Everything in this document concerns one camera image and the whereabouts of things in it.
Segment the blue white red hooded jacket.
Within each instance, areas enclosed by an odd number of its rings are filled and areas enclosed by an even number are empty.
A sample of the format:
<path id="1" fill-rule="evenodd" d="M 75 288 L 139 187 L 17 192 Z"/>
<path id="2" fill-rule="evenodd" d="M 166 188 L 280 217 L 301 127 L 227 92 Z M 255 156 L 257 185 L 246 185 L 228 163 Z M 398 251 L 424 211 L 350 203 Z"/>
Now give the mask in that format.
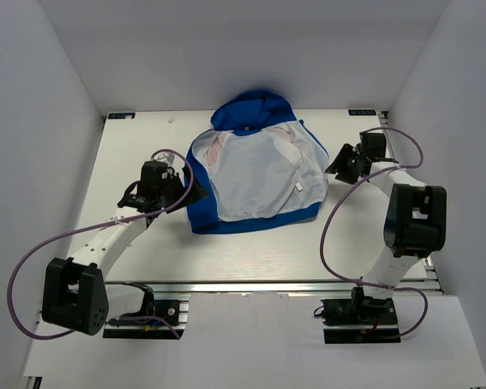
<path id="1" fill-rule="evenodd" d="M 207 197 L 187 207 L 193 233 L 278 228 L 317 216 L 329 153 L 281 95 L 243 92 L 211 116 L 186 159 Z"/>

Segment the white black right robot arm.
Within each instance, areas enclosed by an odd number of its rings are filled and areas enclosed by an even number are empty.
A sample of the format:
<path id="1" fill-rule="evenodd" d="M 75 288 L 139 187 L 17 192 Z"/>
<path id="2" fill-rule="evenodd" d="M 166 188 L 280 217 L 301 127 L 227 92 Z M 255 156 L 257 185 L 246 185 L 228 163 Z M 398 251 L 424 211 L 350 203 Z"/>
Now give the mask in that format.
<path id="1" fill-rule="evenodd" d="M 416 163 L 401 164 L 386 156 L 387 131 L 402 135 L 414 144 L 419 154 Z M 361 185 L 370 183 L 389 199 L 383 226 L 384 249 L 369 272 L 354 281 L 363 295 L 351 300 L 349 311 L 359 323 L 368 323 L 376 317 L 379 312 L 376 300 L 391 298 L 415 264 L 445 245 L 446 189 L 429 186 L 409 173 L 423 163 L 423 149 L 409 134 L 390 127 L 374 127 L 360 132 L 356 146 L 344 144 L 326 169 L 336 180 L 351 187 L 331 210 L 322 231 L 322 242 L 336 212 Z"/>

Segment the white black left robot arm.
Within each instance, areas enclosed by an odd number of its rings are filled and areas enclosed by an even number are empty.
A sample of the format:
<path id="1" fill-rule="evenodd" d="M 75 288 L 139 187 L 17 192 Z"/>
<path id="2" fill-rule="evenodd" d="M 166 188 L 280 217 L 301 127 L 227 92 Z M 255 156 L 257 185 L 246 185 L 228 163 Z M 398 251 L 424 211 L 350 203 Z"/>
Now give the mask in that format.
<path id="1" fill-rule="evenodd" d="M 162 213 L 204 199 L 190 165 L 178 173 L 173 160 L 146 161 L 129 184 L 109 222 L 67 259 L 53 259 L 45 270 L 41 317 L 68 330 L 95 335 L 108 321 L 155 320 L 155 303 L 147 286 L 130 282 L 107 285 L 105 278 L 131 243 Z"/>

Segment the blue right corner label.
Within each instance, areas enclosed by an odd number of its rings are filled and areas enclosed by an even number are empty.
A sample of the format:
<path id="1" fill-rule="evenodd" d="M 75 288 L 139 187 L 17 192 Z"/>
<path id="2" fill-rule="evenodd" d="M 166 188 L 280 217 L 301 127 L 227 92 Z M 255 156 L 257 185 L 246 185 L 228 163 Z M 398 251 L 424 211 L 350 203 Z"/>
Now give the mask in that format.
<path id="1" fill-rule="evenodd" d="M 375 109 L 349 109 L 347 112 L 350 116 L 376 116 L 377 115 Z"/>

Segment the blue corner label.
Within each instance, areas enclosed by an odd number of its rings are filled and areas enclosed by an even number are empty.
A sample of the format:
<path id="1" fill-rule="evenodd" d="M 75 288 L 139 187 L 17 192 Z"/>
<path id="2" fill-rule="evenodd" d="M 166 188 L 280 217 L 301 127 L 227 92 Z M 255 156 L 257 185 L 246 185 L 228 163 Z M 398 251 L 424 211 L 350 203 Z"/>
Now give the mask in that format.
<path id="1" fill-rule="evenodd" d="M 347 112 L 350 116 L 376 116 L 377 115 L 375 109 L 349 109 Z"/>
<path id="2" fill-rule="evenodd" d="M 107 117 L 108 120 L 130 120 L 135 118 L 135 113 L 110 113 Z"/>

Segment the blue left corner label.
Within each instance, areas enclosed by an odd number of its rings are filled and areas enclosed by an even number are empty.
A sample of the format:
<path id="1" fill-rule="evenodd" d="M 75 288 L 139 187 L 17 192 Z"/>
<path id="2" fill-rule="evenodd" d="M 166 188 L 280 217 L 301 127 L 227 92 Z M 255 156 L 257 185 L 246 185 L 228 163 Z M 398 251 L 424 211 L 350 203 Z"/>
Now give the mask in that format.
<path id="1" fill-rule="evenodd" d="M 110 113 L 107 117 L 108 120 L 130 120 L 135 118 L 135 113 Z"/>

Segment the aluminium front table rail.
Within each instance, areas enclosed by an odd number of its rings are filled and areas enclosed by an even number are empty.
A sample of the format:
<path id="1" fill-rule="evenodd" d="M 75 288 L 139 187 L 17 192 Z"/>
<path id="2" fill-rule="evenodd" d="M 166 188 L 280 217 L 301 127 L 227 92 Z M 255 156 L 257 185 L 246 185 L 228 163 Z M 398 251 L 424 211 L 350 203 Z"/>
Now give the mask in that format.
<path id="1" fill-rule="evenodd" d="M 347 292 L 355 285 L 343 281 L 314 281 L 314 282 L 195 282 L 195 283 L 163 283 L 142 282 L 155 292 L 168 293 L 324 293 Z"/>

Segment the aluminium right side rail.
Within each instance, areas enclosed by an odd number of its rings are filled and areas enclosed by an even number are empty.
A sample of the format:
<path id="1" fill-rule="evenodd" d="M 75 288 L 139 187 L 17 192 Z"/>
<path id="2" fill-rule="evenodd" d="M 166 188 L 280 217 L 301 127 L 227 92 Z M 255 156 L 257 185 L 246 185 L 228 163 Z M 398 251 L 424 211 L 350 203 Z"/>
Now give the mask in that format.
<path id="1" fill-rule="evenodd" d="M 388 111 L 378 111 L 377 116 L 378 116 L 378 121 L 380 123 L 381 127 L 388 127 L 389 122 L 388 122 Z M 399 160 L 398 157 L 395 156 L 395 151 L 393 144 L 391 142 L 391 137 L 390 137 L 390 132 L 388 130 L 383 130 L 382 131 L 386 137 L 386 147 L 387 147 L 387 155 L 391 158 L 394 158 L 396 160 Z M 409 274 L 412 272 L 413 269 L 416 270 L 424 270 L 425 271 L 425 276 L 420 277 L 420 278 L 411 278 L 409 277 Z M 430 257 L 421 259 L 418 264 L 416 264 L 406 275 L 406 277 L 401 281 L 403 285 L 409 284 L 409 283 L 428 283 L 428 282 L 434 282 L 437 283 L 437 290 L 441 290 L 441 285 L 439 284 L 439 279 L 435 270 L 435 267 L 433 265 L 433 261 Z"/>

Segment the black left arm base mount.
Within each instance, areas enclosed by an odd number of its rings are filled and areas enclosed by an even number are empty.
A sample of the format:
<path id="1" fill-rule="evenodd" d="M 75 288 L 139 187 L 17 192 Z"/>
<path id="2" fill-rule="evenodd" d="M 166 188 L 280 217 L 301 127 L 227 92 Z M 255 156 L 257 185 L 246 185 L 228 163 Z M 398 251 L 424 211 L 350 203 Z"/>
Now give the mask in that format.
<path id="1" fill-rule="evenodd" d="M 106 286 L 109 313 L 102 336 L 116 340 L 179 340 L 185 331 L 189 297 L 159 292 L 147 284 Z"/>

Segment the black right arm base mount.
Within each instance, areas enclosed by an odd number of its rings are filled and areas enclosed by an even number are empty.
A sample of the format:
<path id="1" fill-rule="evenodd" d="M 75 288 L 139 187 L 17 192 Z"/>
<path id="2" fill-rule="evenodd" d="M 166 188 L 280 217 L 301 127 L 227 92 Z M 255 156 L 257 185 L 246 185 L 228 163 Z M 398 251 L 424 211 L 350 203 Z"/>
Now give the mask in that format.
<path id="1" fill-rule="evenodd" d="M 356 286 L 348 298 L 328 298 L 313 311 L 323 322 L 326 344 L 400 343 L 399 322 L 392 298 L 366 297 Z"/>

